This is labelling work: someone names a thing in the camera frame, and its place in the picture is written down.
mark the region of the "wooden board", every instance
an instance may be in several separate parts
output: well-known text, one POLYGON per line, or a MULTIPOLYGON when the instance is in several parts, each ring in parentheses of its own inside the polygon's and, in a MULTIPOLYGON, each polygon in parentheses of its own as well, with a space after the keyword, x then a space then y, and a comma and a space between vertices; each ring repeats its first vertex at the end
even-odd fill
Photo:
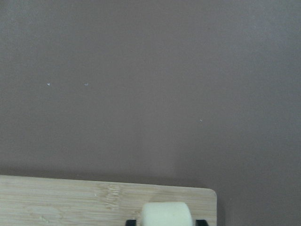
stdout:
POLYGON ((124 226, 146 202, 187 203, 216 226, 216 194, 192 187, 0 176, 1 226, 124 226))

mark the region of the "light wood surface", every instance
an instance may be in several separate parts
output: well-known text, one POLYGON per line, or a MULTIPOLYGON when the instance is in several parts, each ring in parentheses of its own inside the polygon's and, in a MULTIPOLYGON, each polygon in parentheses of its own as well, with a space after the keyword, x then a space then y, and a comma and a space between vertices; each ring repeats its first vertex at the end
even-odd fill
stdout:
POLYGON ((1 226, 124 226, 146 202, 187 203, 216 226, 216 194, 192 187, 0 176, 1 226))

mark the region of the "bamboo cutting board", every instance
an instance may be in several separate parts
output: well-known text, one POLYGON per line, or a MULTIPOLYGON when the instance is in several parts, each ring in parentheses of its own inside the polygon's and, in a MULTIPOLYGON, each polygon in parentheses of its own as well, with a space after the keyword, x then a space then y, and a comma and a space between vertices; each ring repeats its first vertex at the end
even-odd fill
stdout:
POLYGON ((185 202, 216 226, 216 194, 205 188, 0 176, 1 226, 124 226, 146 202, 185 202))

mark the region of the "gray surface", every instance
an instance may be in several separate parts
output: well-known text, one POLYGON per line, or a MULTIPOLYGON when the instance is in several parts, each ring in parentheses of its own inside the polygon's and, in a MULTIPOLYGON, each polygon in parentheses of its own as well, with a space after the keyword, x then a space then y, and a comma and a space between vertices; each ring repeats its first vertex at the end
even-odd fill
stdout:
POLYGON ((0 173, 208 187, 220 226, 298 225, 300 12, 0 1, 0 173))

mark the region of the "white object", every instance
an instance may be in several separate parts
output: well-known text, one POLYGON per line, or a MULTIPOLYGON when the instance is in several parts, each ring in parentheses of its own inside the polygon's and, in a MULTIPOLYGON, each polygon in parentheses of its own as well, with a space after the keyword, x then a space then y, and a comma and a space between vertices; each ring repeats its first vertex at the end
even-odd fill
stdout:
POLYGON ((142 226, 192 226, 192 217, 184 202, 149 202, 142 209, 142 226))

